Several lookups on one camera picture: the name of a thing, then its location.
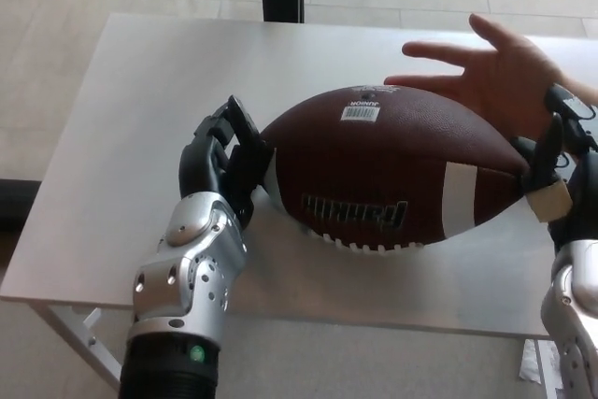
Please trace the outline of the person's bare hand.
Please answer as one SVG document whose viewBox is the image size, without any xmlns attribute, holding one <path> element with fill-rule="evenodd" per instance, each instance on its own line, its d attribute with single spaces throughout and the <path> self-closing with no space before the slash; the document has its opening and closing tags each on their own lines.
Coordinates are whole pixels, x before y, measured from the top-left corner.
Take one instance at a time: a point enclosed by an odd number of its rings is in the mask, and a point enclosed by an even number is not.
<svg viewBox="0 0 598 399">
<path fill-rule="evenodd" d="M 489 49 L 423 41 L 404 44 L 407 57 L 452 64 L 459 76 L 395 75 L 386 85 L 400 85 L 436 93 L 468 107 L 507 138 L 538 139 L 551 115 L 544 103 L 549 87 L 561 84 L 562 70 L 528 38 L 477 14 L 468 19 L 473 32 L 491 44 Z"/>
</svg>

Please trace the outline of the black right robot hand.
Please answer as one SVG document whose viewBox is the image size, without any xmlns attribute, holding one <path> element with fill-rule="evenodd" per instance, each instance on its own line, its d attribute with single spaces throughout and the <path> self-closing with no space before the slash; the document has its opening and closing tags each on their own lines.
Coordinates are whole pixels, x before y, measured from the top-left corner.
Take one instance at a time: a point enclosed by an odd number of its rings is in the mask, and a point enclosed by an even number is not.
<svg viewBox="0 0 598 399">
<path fill-rule="evenodd" d="M 560 250 L 597 238 L 597 108 L 559 84 L 544 103 L 551 120 L 539 141 L 518 136 L 510 143 L 529 164 L 522 192 Z"/>
</svg>

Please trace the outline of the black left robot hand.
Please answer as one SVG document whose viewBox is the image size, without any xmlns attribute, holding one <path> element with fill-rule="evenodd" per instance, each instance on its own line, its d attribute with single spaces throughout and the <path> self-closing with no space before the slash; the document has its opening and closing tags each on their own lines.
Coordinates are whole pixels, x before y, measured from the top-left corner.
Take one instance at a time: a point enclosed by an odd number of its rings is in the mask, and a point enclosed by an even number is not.
<svg viewBox="0 0 598 399">
<path fill-rule="evenodd" d="M 184 147 L 178 168 L 180 196 L 215 192 L 246 228 L 254 205 L 253 191 L 263 184 L 274 149 L 261 138 L 241 101 L 230 96 L 205 117 Z"/>
</svg>

